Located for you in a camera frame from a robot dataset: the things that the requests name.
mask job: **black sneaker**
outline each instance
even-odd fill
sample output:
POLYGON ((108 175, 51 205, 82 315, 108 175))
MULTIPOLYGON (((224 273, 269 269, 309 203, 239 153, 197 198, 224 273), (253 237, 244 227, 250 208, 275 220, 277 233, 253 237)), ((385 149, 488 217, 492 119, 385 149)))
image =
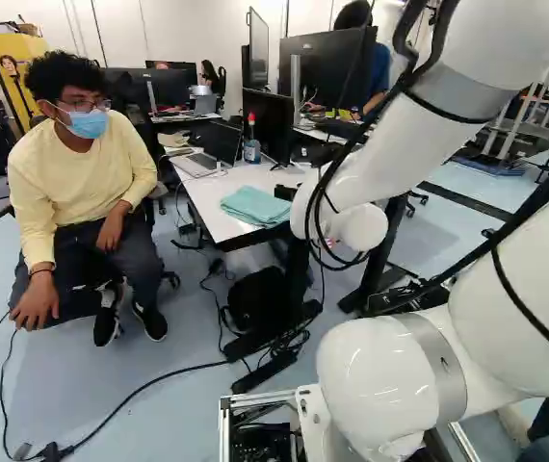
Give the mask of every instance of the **black sneaker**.
POLYGON ((109 282, 105 286, 98 287, 97 290, 101 292, 101 308, 94 319, 92 337, 95 345, 105 347, 122 333, 118 319, 118 304, 122 300, 122 285, 109 282))
POLYGON ((142 324, 146 335, 153 342, 161 342, 168 335, 168 322, 156 307, 143 308, 138 303, 131 303, 131 311, 142 324))

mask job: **woman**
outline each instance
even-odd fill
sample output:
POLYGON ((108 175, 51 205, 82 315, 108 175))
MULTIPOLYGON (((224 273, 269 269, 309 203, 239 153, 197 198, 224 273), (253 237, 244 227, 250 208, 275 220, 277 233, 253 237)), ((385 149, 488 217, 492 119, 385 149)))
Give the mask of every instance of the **woman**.
POLYGON ((0 57, 0 64, 5 67, 5 70, 11 75, 12 77, 19 77, 19 73, 17 72, 17 61, 13 56, 10 55, 3 55, 0 57))
POLYGON ((221 80, 210 61, 204 60, 201 62, 201 74, 199 76, 202 85, 210 87, 213 93, 221 94, 221 80))

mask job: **hand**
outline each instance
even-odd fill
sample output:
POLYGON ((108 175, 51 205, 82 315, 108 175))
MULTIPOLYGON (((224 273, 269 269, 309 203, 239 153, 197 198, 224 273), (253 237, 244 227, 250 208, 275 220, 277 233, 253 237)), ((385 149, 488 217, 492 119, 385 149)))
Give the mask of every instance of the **hand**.
POLYGON ((307 110, 309 113, 315 113, 315 112, 323 111, 323 110, 324 110, 324 106, 321 106, 321 105, 319 105, 319 104, 313 104, 313 103, 311 103, 310 101, 304 103, 304 106, 306 107, 306 110, 307 110))
POLYGON ((104 252, 111 252, 115 250, 120 242, 120 236, 122 235, 122 225, 124 223, 124 216, 131 210, 131 204, 124 200, 118 202, 117 205, 110 211, 105 218, 101 229, 99 230, 99 236, 97 237, 96 246, 104 252))
POLYGON ((52 311, 52 318, 59 318, 59 295, 54 287, 54 280, 50 271, 33 274, 31 283, 17 306, 10 313, 10 320, 15 321, 15 328, 19 329, 26 322, 29 332, 35 323, 37 329, 43 329, 47 315, 52 311))

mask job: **water bottle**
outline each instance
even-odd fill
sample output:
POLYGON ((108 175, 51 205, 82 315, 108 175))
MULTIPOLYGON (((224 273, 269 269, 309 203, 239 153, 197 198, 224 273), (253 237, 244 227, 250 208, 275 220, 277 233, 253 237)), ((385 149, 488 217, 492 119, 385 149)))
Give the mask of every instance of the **water bottle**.
POLYGON ((255 139, 253 133, 253 127, 255 126, 255 114, 248 113, 248 140, 245 141, 244 146, 244 157, 245 162, 249 164, 259 164, 260 163, 260 144, 259 141, 255 139))

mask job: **laptop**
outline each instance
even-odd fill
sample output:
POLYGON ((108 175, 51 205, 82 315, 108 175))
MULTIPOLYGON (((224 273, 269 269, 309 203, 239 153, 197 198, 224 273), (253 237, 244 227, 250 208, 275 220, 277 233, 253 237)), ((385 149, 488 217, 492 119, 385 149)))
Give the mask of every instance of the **laptop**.
POLYGON ((206 116, 217 110, 217 95, 203 94, 196 97, 196 107, 194 108, 194 116, 206 116))
POLYGON ((170 161, 194 178, 212 175, 222 168, 234 167, 240 149, 242 130, 218 120, 192 128, 189 145, 201 147, 204 152, 174 156, 170 161))

